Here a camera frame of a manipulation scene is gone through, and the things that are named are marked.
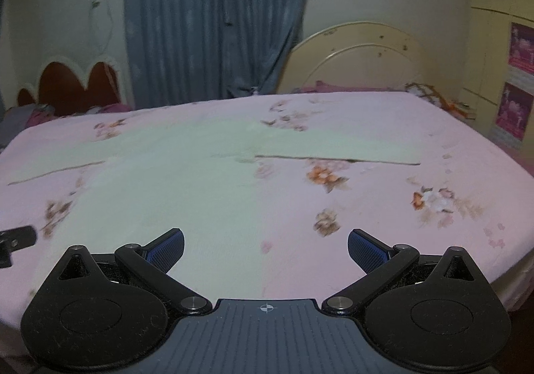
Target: pink bedsheet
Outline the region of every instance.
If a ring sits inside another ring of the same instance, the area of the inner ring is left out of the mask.
[[[257,159],[265,256],[263,297],[322,300],[364,275],[346,251],[353,228],[421,253],[464,246],[489,281],[534,248],[534,178],[498,147],[437,107],[402,92],[253,96],[58,119],[22,132],[0,154],[0,230],[33,225],[35,246],[0,269],[0,321],[18,327],[54,229],[103,164],[7,185],[10,172],[51,147],[106,140],[152,124],[246,119],[272,128],[331,129],[362,138],[416,137],[421,164]],[[508,292],[510,307],[524,292]]]

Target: cream headboard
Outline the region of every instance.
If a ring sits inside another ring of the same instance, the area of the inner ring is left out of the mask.
[[[370,21],[333,26],[296,46],[277,93],[317,80],[345,87],[400,89],[411,82],[440,87],[433,62],[412,36]]]

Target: poster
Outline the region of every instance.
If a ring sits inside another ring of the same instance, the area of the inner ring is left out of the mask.
[[[534,103],[534,28],[512,23],[508,77],[490,139],[519,150]]]
[[[534,29],[512,23],[508,65],[534,74]]]

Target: wooden furniture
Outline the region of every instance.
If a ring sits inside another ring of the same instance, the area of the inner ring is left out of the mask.
[[[109,64],[94,64],[84,87],[78,76],[64,63],[53,61],[41,73],[37,96],[22,88],[17,96],[19,106],[31,103],[49,104],[56,116],[83,113],[93,106],[120,103],[117,73]]]

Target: pink pillow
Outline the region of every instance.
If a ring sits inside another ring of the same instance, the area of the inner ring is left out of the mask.
[[[312,92],[362,92],[362,91],[403,91],[401,89],[393,88],[363,88],[363,87],[343,87],[338,85],[330,85],[322,80],[315,82],[314,87],[302,87],[300,92],[312,93]]]
[[[38,126],[39,124],[44,124],[45,122],[52,121],[56,118],[58,117],[51,112],[34,110],[26,122],[25,128]]]
[[[113,103],[104,106],[98,111],[98,113],[119,113],[119,112],[131,112],[133,109],[127,104]]]

